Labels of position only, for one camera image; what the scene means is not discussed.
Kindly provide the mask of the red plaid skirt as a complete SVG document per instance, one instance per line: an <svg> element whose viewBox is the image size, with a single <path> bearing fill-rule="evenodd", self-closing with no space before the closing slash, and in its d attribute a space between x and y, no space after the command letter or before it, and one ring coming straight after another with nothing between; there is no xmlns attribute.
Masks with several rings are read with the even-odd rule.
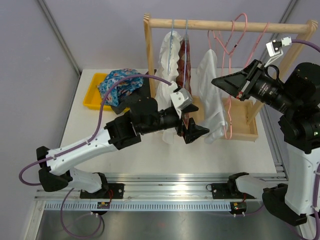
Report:
<svg viewBox="0 0 320 240"><path fill-rule="evenodd" d="M191 88L191 58L190 58L190 41L189 35L185 34L180 41L180 49L178 51L179 59L177 61L178 77L176 83L179 87L186 89L192 95Z"/></svg>

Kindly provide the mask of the grey polka dot skirt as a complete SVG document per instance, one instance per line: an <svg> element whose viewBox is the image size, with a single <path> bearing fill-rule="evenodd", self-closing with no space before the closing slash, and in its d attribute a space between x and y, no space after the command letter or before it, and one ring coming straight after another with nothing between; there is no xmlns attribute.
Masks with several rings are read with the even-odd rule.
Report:
<svg viewBox="0 0 320 240"><path fill-rule="evenodd" d="M112 111L119 115L128 109L134 103L137 103L140 99L151 97L150 81L148 78L143 78L143 85L135 89L130 95L123 96L118 99L118 106L111 106Z"/></svg>

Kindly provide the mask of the blue floral skirt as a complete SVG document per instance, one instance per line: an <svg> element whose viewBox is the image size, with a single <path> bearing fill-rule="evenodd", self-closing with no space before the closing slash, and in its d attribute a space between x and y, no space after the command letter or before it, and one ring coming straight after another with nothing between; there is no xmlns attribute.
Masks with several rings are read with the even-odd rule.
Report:
<svg viewBox="0 0 320 240"><path fill-rule="evenodd" d="M136 69L132 68L123 68L112 70L105 79L97 86L100 97L104 99L106 92L112 87L112 85L121 79L132 76L132 75L140 75L140 73ZM124 97L127 97L133 93L133 91L141 88L143 86L144 79L143 77L134 77L128 78L127 80L119 83L115 86L104 104L107 106L117 107L120 104L120 100Z"/></svg>

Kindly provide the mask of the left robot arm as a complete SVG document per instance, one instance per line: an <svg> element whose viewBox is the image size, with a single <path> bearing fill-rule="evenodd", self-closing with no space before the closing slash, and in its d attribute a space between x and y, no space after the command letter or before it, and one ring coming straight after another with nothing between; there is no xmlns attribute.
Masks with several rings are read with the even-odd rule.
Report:
<svg viewBox="0 0 320 240"><path fill-rule="evenodd" d="M141 136L167 129L175 129L186 144L207 134L209 129L197 125L193 118L183 122L184 113L196 112L198 107L188 103L183 109L171 105L158 110L154 98L147 97L133 104L124 115L116 117L101 128L93 138L80 140L66 147L49 149L37 148L40 185L46 192L56 192L71 187L82 190L81 198L102 199L112 196L114 191L105 174L85 172L75 166L99 155L115 152L138 144Z"/></svg>

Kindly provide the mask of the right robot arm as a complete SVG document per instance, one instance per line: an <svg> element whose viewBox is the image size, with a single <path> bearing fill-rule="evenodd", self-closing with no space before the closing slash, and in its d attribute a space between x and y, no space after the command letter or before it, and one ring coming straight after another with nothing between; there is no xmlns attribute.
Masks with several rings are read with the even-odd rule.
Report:
<svg viewBox="0 0 320 240"><path fill-rule="evenodd" d="M278 121L289 153L286 184L266 186L260 197L270 214L299 226L318 217L320 187L320 67L298 64L285 82L259 60L211 83L240 101L254 98L281 113Z"/></svg>

